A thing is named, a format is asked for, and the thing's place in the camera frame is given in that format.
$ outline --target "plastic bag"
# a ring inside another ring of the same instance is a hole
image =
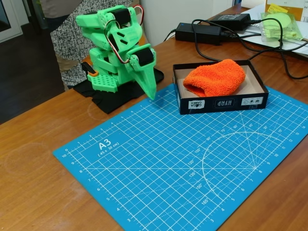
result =
[[[282,12],[266,12],[261,13],[261,19],[275,18],[281,24],[283,28],[283,39],[285,40],[302,40],[300,30],[298,29],[295,17],[290,13]],[[274,20],[267,20],[261,23],[261,35],[262,41],[277,41],[280,39],[280,26]]]

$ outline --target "black box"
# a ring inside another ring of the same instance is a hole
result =
[[[221,27],[195,24],[194,29],[196,31],[198,43],[220,45]],[[192,24],[180,23],[175,31],[175,39],[179,41],[194,42],[195,39]]]
[[[260,76],[249,60],[235,61],[246,73],[245,81],[229,96],[198,97],[183,86],[186,76],[198,66],[213,65],[217,62],[173,65],[173,83],[178,98],[180,114],[225,112],[263,109],[269,97]]]
[[[250,14],[241,13],[241,14],[219,14],[215,16],[210,21],[216,23],[220,26],[224,26],[231,30],[245,30],[249,24],[246,24],[246,21],[249,21]]]

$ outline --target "dark floor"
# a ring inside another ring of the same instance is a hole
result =
[[[0,124],[64,92],[50,35],[0,43]]]

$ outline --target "person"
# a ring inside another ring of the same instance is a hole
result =
[[[89,55],[93,43],[83,37],[76,16],[116,5],[129,6],[133,0],[40,0],[46,17],[64,88],[86,79],[80,63]]]

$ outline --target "white wire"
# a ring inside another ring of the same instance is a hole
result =
[[[124,60],[121,58],[120,54],[117,52],[116,48],[114,47],[114,45],[112,44],[112,42],[109,40],[108,36],[106,36],[106,37],[107,37],[107,41],[108,41],[109,45],[111,46],[111,49],[114,51],[114,53],[116,54],[116,56],[117,56],[117,58],[119,59],[119,61],[120,61],[121,63],[123,63],[123,64],[129,63],[129,59],[127,59],[126,61],[124,61]]]
[[[139,8],[141,10],[141,22],[140,22],[140,25],[142,25],[144,10],[143,10],[143,8],[141,6],[138,6],[138,5],[134,7],[134,9],[136,9],[136,8]]]

